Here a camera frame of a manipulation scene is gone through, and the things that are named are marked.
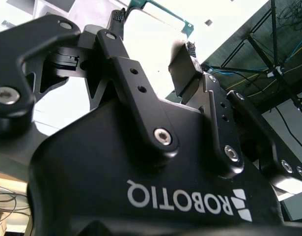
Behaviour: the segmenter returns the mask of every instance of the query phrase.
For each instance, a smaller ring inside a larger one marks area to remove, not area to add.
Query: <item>black cable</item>
[[[15,209],[15,211],[19,211],[19,210],[27,210],[27,209],[29,209],[29,206],[28,206],[28,207],[25,207],[25,208]]]
[[[301,142],[296,138],[296,136],[292,133],[292,131],[290,130],[290,128],[289,128],[289,126],[288,126],[288,124],[287,124],[287,122],[286,122],[284,116],[283,116],[282,113],[280,112],[280,110],[279,110],[277,107],[275,107],[275,109],[277,110],[277,112],[279,113],[280,117],[282,118],[282,120],[283,120],[283,122],[284,122],[284,124],[285,124],[285,126],[286,126],[286,128],[287,128],[287,130],[288,130],[288,132],[289,132],[289,134],[290,134],[290,135],[296,140],[296,142],[302,147],[302,143],[301,143]]]
[[[10,213],[3,219],[0,220],[0,222],[4,221],[5,219],[7,219],[9,216],[11,216],[12,213],[14,213],[15,211],[15,208],[17,207],[17,199],[16,197],[13,197],[13,200],[14,200],[14,207],[13,209],[10,211]]]
[[[276,18],[280,25],[278,30],[291,27],[295,31],[302,31],[302,0],[283,8]]]
[[[260,42],[259,40],[257,40],[255,37],[253,37],[253,39],[254,39],[255,41],[257,41],[261,46],[265,47],[267,50],[269,50],[271,53],[274,54],[274,52],[273,52],[271,49],[269,49],[267,46],[265,46],[263,43],[261,43],[261,42]],[[274,56],[272,56],[272,55],[271,55],[270,53],[268,53],[267,51],[263,50],[263,48],[261,48],[261,50],[262,50],[263,52],[265,52],[268,56],[274,58]]]
[[[1,209],[0,212],[2,212],[2,213],[4,213],[4,212],[8,212],[8,213],[12,212],[12,210],[2,209],[2,208],[0,208],[0,209]],[[26,215],[26,216],[30,217],[29,214],[26,214],[24,212],[13,211],[13,213],[15,213],[15,214],[21,214],[21,215]]]
[[[24,195],[24,194],[14,193],[14,192],[12,192],[12,191],[10,191],[10,193],[0,193],[0,195],[9,195],[9,196],[15,195],[15,196],[22,196],[22,197],[26,197],[26,198],[27,198],[27,196]],[[13,201],[13,198],[14,198],[14,197],[11,197],[11,199],[8,199],[8,200],[0,200],[0,203],[8,203],[8,202],[11,202],[11,201]]]
[[[242,75],[242,74],[240,74],[240,73],[238,73],[238,72],[235,72],[235,71],[223,71],[222,70],[222,72],[231,72],[231,73],[234,73],[234,74],[236,74],[236,75],[239,75],[239,76],[241,76],[241,77],[243,77],[245,80],[247,80],[247,81],[249,81],[249,83],[251,83],[251,84],[253,84],[254,86],[256,86],[260,91],[263,91],[258,85],[256,85],[253,81],[251,81],[250,79],[248,79],[246,76],[244,76],[244,75]]]

